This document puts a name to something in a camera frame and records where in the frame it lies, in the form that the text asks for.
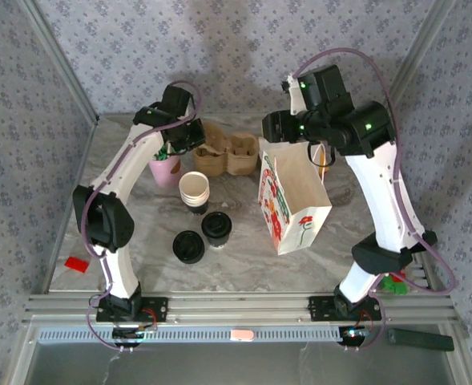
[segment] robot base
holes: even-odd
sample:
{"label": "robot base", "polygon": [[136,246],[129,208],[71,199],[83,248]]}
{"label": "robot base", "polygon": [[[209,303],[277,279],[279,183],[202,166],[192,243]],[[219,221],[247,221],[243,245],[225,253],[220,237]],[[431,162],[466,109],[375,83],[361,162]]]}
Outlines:
{"label": "robot base", "polygon": [[339,292],[339,286],[334,295],[310,297],[309,310],[313,322],[358,322],[363,310],[367,311],[373,321],[381,321],[380,305],[376,299],[365,297],[350,309],[346,305],[345,297]]}
{"label": "robot base", "polygon": [[141,285],[138,285],[136,292],[130,298],[118,298],[114,295],[108,295],[101,299],[96,322],[153,323],[154,318],[149,310],[154,312],[156,322],[166,322],[168,298],[143,297],[141,295]]}

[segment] green object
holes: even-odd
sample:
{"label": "green object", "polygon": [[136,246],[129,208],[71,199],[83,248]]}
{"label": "green object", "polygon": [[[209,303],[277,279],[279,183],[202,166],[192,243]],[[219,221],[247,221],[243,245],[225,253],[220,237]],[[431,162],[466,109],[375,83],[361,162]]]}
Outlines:
{"label": "green object", "polygon": [[165,144],[163,147],[161,147],[161,149],[159,150],[159,152],[157,152],[155,155],[154,155],[154,160],[166,160],[170,157],[170,155],[172,155],[173,153],[175,152],[175,150],[173,149],[173,147],[170,146],[170,152],[168,153],[168,150],[167,150],[167,145]]}
{"label": "green object", "polygon": [[432,351],[454,351],[453,339],[449,335],[404,329],[389,329],[388,336],[389,342],[393,345],[420,347]]}
{"label": "green object", "polygon": [[394,282],[393,278],[390,275],[388,277],[384,277],[381,280],[381,285],[385,290],[392,291],[393,293],[398,295],[405,295],[408,293],[406,283]]}

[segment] cable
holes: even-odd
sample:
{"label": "cable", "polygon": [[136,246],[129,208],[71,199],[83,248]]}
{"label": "cable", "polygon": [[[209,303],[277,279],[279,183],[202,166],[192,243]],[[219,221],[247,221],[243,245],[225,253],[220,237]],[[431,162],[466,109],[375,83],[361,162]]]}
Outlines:
{"label": "cable", "polygon": [[355,325],[353,325],[353,329],[355,329],[361,324],[361,322],[364,320],[364,316],[366,316],[371,321],[371,328],[369,329],[369,331],[373,330],[374,328],[373,318],[371,317],[371,314],[369,314],[369,312],[366,309],[362,309],[361,316],[358,319],[358,322]]}
{"label": "cable", "polygon": [[410,218],[408,214],[408,210],[405,207],[405,203],[403,202],[403,197],[401,195],[401,186],[398,183],[399,174],[401,171],[401,154],[402,154],[401,140],[400,140],[400,125],[397,121],[396,112],[392,103],[392,98],[390,97],[389,88],[387,87],[385,83],[385,79],[383,75],[381,74],[380,69],[378,68],[377,64],[368,55],[358,50],[354,50],[353,48],[333,48],[331,50],[323,51],[317,55],[314,55],[311,59],[307,60],[304,64],[302,64],[300,68],[298,68],[298,70],[294,74],[292,74],[292,77],[296,79],[301,74],[301,72],[304,71],[305,68],[310,66],[312,63],[316,62],[318,59],[321,59],[327,55],[338,54],[338,53],[350,53],[350,54],[360,56],[373,68],[375,74],[378,77],[378,81],[381,84],[381,89],[383,90],[383,93],[385,94],[387,105],[389,106],[390,115],[393,121],[394,131],[396,132],[397,153],[396,153],[396,159],[394,160],[394,166],[393,166],[393,190],[394,190],[394,196],[396,197],[397,206],[399,208],[399,213],[401,215],[401,219],[405,222],[407,229],[413,235],[414,239],[417,242],[419,242],[419,244],[421,244],[426,249],[426,251],[430,253],[431,256],[438,263],[442,265],[444,270],[448,273],[450,284],[444,290],[430,290],[430,289],[426,289],[425,287],[419,286],[415,282],[412,282],[409,279],[404,278],[397,273],[391,273],[391,274],[394,277],[401,279],[403,282],[408,283],[412,287],[415,287],[416,289],[424,291],[426,293],[440,294],[440,295],[449,294],[456,286],[456,278],[453,274],[453,271],[451,271],[451,268],[446,263],[446,261],[444,261],[444,258],[442,258],[442,256],[438,253],[438,251],[433,246],[429,245],[428,242],[426,242],[422,238],[422,236],[417,233],[414,223],[412,223],[412,219]]}
{"label": "cable", "polygon": [[93,294],[90,299],[88,299],[88,305],[91,305],[91,301],[93,300],[93,297],[98,297],[100,296],[101,294]]}
{"label": "cable", "polygon": [[148,328],[149,326],[155,326],[155,331],[157,331],[157,317],[155,316],[154,310],[152,310],[152,309],[142,309],[141,311],[152,316],[152,324],[151,325],[146,325],[144,327],[144,329]]}
{"label": "cable", "polygon": [[378,331],[378,334],[376,335],[376,337],[373,339],[373,341],[371,341],[370,343],[364,345],[364,346],[360,346],[358,347],[359,350],[362,350],[362,349],[368,349],[372,346],[374,346],[375,343],[377,343],[381,336],[384,334],[385,332],[385,324],[387,323],[387,319],[385,318],[385,306],[383,306],[383,302],[381,301],[380,297],[378,297],[374,291],[370,290],[369,293],[368,293],[369,297],[370,298],[374,298],[377,300],[378,302],[378,305],[380,306],[380,313],[381,313],[381,326],[380,326],[380,330]]}
{"label": "cable", "polygon": [[325,161],[325,164],[323,164],[323,165],[317,164],[313,161],[313,156],[312,156],[311,151],[310,151],[311,148],[312,148],[312,143],[309,142],[309,144],[307,145],[307,155],[309,157],[310,163],[312,163],[315,166],[320,167],[320,168],[330,167],[330,166],[333,166],[333,164],[335,164],[335,147],[330,147],[330,161],[329,161],[328,164],[326,164],[326,161]]}
{"label": "cable", "polygon": [[109,295],[109,293],[111,292],[111,289],[113,288],[113,278],[111,276],[111,271],[109,270],[109,265],[107,264],[107,259],[106,259],[107,258],[106,257],[107,251],[103,250],[101,254],[97,254],[95,252],[95,249],[93,248],[93,245],[91,244],[91,239],[88,238],[88,236],[87,236],[87,232],[86,232],[87,216],[88,216],[88,212],[90,211],[91,204],[93,203],[95,198],[99,195],[100,191],[102,191],[102,189],[106,185],[109,184],[109,182],[110,182],[111,178],[113,177],[113,175],[115,174],[115,172],[119,169],[120,165],[123,163],[123,161],[125,160],[125,158],[129,154],[129,152],[131,152],[131,150],[137,145],[138,142],[145,139],[146,137],[148,137],[150,134],[152,134],[154,132],[161,132],[161,131],[164,131],[164,130],[168,130],[170,128],[179,127],[180,125],[185,124],[185,123],[195,119],[196,115],[198,114],[198,111],[201,109],[201,106],[202,106],[202,95],[200,93],[200,89],[197,86],[195,86],[193,83],[188,82],[187,80],[177,80],[175,82],[170,83],[171,86],[176,85],[176,84],[187,84],[188,86],[192,87],[195,90],[197,105],[193,108],[193,111],[191,112],[191,114],[189,114],[184,119],[179,120],[177,122],[174,122],[174,123],[171,123],[171,124],[165,124],[164,126],[160,126],[160,127],[157,127],[157,128],[152,128],[152,129],[146,130],[142,134],[138,135],[132,141],[132,143],[129,144],[125,148],[125,150],[123,150],[122,155],[115,162],[115,165],[113,166],[112,170],[107,174],[106,180],[101,182],[99,187],[97,187],[93,191],[93,193],[88,197],[88,199],[86,201],[86,204],[84,205],[84,208],[83,208],[83,214],[81,215],[80,229],[81,229],[81,236],[82,236],[82,239],[83,239],[84,247],[86,248],[87,252],[92,257],[97,257],[97,258],[100,259],[100,263],[102,264],[104,272],[107,276],[107,290],[103,294],[101,294],[99,297],[95,298],[92,302],[90,302],[90,305],[88,306],[88,310],[86,312],[86,324],[87,324],[87,327],[90,330],[90,332],[99,340],[100,343],[102,343],[105,347],[108,347],[108,348],[110,348],[112,350],[116,350],[116,351],[121,351],[123,348],[117,348],[115,346],[112,346],[107,341],[102,339],[102,337],[100,337],[100,335],[97,334],[97,332],[95,332],[95,330],[91,326],[91,322],[90,322],[91,311],[96,306],[99,305],[99,302],[100,302],[101,299],[107,297]]}
{"label": "cable", "polygon": [[86,325],[89,329],[89,331],[99,340],[100,343],[102,343],[105,347],[108,347],[109,349],[112,349],[113,351],[121,351],[120,348],[116,347],[116,346],[112,346],[108,341],[106,341],[105,339],[103,339],[102,337],[100,337],[100,335],[95,331],[95,329],[93,329],[93,326],[91,325],[91,321],[90,321],[90,314],[91,314],[91,311],[99,305],[99,302],[101,299],[107,297],[109,295],[109,293],[111,292],[111,289],[113,288],[113,278],[111,276],[111,271],[109,270],[109,267],[107,266],[107,261],[106,261],[106,258],[105,257],[102,257],[102,259],[100,260],[100,263],[103,265],[104,269],[106,270],[106,275],[107,275],[107,280],[109,281],[108,283],[108,287],[107,287],[107,290],[99,295],[97,298],[95,298],[93,300],[92,303],[90,303],[90,305],[88,306],[88,310],[86,310]]}
{"label": "cable", "polygon": [[323,164],[320,166],[321,167],[321,184],[325,184],[325,171],[326,171],[326,148],[325,145],[320,143],[319,147],[316,149],[314,152],[314,160],[316,159],[317,153],[319,150],[323,148]]}

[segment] stacked paper cups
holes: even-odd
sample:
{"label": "stacked paper cups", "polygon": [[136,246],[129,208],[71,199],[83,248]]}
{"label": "stacked paper cups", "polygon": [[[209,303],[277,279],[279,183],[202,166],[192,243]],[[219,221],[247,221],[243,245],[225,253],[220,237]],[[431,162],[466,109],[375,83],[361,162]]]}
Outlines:
{"label": "stacked paper cups", "polygon": [[197,171],[188,172],[179,182],[180,197],[189,211],[202,215],[208,210],[209,179]]}

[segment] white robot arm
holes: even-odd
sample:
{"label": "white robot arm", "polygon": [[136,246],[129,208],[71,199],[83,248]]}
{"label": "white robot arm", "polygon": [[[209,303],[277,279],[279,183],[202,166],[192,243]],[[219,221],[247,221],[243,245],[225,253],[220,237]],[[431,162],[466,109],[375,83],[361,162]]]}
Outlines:
{"label": "white robot arm", "polygon": [[[104,181],[110,180],[100,190],[101,194],[110,195],[114,193],[123,205],[127,204],[127,199],[131,193],[134,183],[138,180],[141,172],[147,167],[148,162],[163,147],[164,140],[161,132],[154,132],[148,135],[133,146],[135,138],[148,132],[152,127],[146,124],[137,124],[131,127],[125,143],[116,154],[115,158],[107,166],[104,172],[93,182],[93,189],[97,189]],[[122,159],[125,151],[128,155]],[[94,245],[95,252],[100,255],[105,247]],[[111,272],[111,295],[118,298],[129,298],[138,288],[138,278],[134,275],[132,269],[129,248],[125,245],[115,252],[105,250],[107,267]],[[107,279],[107,271],[102,264],[104,276]]]}
{"label": "white robot arm", "polygon": [[[384,106],[370,102],[355,108],[334,65],[298,78],[290,75],[282,87],[290,95],[290,110],[276,111],[263,119],[264,137],[270,142],[305,139],[310,144],[326,140],[357,176],[373,217],[376,232],[353,247],[355,262],[334,291],[336,308],[345,316],[365,300],[382,274],[397,273],[412,261],[413,253],[423,250],[414,235],[429,244],[436,237],[417,219],[401,173],[397,180],[393,178],[396,135]],[[396,184],[415,234],[401,214]]]}
{"label": "white robot arm", "polygon": [[195,119],[197,108],[188,113],[190,101],[189,92],[169,85],[161,102],[136,113],[125,143],[102,174],[74,190],[79,232],[90,253],[105,257],[101,265],[110,286],[109,306],[127,313],[127,319],[139,312],[141,288],[127,247],[134,221],[125,205],[141,172],[165,144],[180,154],[205,141],[202,123]]}

